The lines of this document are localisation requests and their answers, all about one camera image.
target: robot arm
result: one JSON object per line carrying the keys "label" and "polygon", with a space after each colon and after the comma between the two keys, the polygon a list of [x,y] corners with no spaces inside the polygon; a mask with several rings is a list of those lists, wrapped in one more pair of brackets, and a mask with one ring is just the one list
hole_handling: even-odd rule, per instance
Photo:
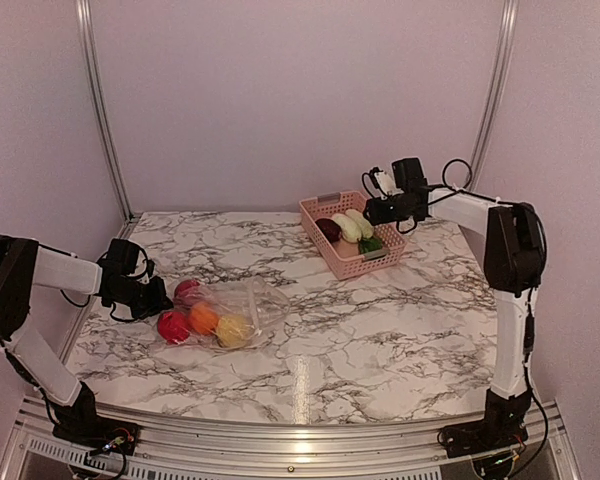
{"label": "robot arm", "polygon": [[[133,275],[140,253],[146,268]],[[140,281],[145,275],[148,282]],[[16,371],[53,407],[54,435],[101,448],[116,438],[120,428],[137,431],[133,424],[98,416],[93,392],[26,321],[33,285],[95,295],[104,306],[122,303],[134,319],[142,319],[173,306],[163,280],[153,276],[153,262],[141,247],[126,240],[112,240],[107,253],[93,263],[35,240],[0,235],[0,345]],[[132,452],[133,442],[126,443],[126,453]]]}
{"label": "robot arm", "polygon": [[367,201],[373,224],[427,217],[447,220],[485,237],[482,268],[494,289],[498,317],[496,366],[485,418],[441,431],[449,457],[475,454],[527,439],[524,415],[531,406],[528,360],[534,342],[534,307],[545,263],[545,245],[533,207],[430,186],[417,158],[393,163],[395,184],[378,168],[368,175],[381,195]]}

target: clear plastic bag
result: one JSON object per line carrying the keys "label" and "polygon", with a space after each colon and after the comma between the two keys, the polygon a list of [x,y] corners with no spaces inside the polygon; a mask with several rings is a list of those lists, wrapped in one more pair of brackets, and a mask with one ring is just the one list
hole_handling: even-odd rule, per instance
{"label": "clear plastic bag", "polygon": [[168,343],[228,350],[255,346],[289,311],[289,299],[260,277],[213,285],[184,280],[173,303],[174,309],[164,312],[157,325]]}

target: white wall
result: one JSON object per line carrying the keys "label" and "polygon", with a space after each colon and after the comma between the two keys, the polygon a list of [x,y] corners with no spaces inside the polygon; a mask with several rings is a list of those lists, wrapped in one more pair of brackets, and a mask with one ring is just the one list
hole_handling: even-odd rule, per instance
{"label": "white wall", "polygon": [[534,376],[556,397],[585,480],[600,479],[600,0],[520,2],[477,190],[526,200],[549,240]]}
{"label": "white wall", "polygon": [[297,209],[374,165],[470,157],[503,2],[94,2],[135,209]]}
{"label": "white wall", "polygon": [[[0,233],[97,258],[122,220],[105,168],[75,2],[0,0]],[[37,289],[30,320],[57,348],[76,311]],[[0,354],[0,459],[24,384]]]}

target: pink basket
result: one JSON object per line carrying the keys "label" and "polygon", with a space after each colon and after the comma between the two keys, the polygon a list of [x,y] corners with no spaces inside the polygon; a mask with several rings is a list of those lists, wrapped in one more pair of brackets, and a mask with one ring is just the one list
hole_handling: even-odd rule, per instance
{"label": "pink basket", "polygon": [[320,251],[329,268],[338,280],[356,277],[363,273],[395,265],[400,260],[406,242],[395,226],[379,225],[375,234],[382,240],[384,248],[354,257],[342,258],[316,225],[320,218],[331,218],[334,213],[344,213],[349,208],[364,211],[366,197],[360,192],[342,192],[309,198],[300,202],[302,227]]}

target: marble table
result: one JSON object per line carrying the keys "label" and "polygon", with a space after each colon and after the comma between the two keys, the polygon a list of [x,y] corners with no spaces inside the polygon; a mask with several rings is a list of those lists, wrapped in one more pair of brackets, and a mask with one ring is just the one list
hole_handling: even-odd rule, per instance
{"label": "marble table", "polygon": [[423,222],[399,265],[337,281],[295,213],[145,213],[130,239],[169,293],[260,275],[291,300],[257,349],[167,346],[156,318],[99,304],[68,368],[98,401],[244,422],[391,422],[480,411],[495,362],[493,296],[455,225]]}

